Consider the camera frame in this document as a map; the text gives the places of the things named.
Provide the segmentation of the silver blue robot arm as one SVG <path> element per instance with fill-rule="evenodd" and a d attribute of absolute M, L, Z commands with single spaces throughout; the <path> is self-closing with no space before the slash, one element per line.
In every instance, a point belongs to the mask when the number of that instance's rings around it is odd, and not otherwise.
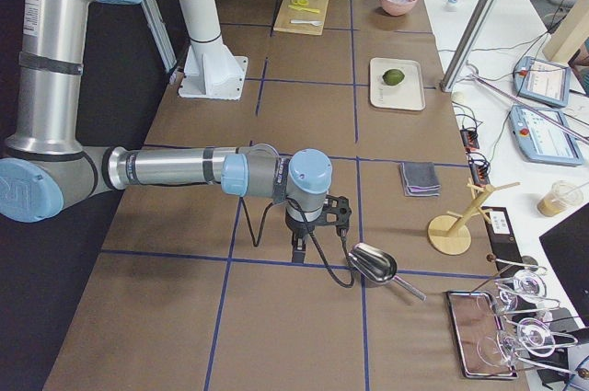
<path fill-rule="evenodd" d="M 238 197 L 284 204 L 293 259 L 327 223 L 332 164 L 316 150 L 282 158 L 266 144 L 129 151 L 85 147 L 76 140 L 78 98 L 89 5 L 143 0 L 25 0 L 19 55 L 17 128 L 1 161 L 1 213 L 22 223 L 110 190 L 131 186 L 217 185 Z"/>

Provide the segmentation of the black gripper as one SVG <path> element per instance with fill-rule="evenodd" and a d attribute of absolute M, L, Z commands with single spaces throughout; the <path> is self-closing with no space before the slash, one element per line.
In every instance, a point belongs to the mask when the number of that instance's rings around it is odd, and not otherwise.
<path fill-rule="evenodd" d="M 286 204 L 285 223 L 291 230 L 293 244 L 292 259 L 295 264 L 303 264 L 306 258 L 306 239 L 315 229 L 315 222 L 321 215 L 321 207 L 309 212 L 300 212 L 293 203 Z"/>

